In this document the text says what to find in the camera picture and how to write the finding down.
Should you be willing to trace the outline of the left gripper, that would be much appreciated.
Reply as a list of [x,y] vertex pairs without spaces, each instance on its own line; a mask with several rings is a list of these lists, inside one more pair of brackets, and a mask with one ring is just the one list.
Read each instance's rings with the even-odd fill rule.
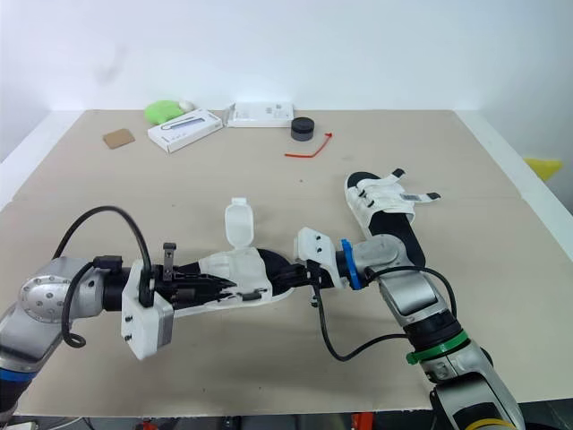
[[163,280],[163,265],[156,264],[152,270],[155,290],[175,310],[197,306],[198,302],[219,302],[235,296],[235,292],[228,289],[234,286],[232,280],[202,273],[198,271],[197,263],[174,266],[170,281]]

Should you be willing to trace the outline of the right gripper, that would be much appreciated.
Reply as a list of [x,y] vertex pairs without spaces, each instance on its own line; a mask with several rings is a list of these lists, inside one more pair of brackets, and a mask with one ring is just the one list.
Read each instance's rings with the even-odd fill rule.
[[313,290],[320,290],[323,286],[322,268],[315,261],[290,264],[285,268],[285,286],[310,286]]

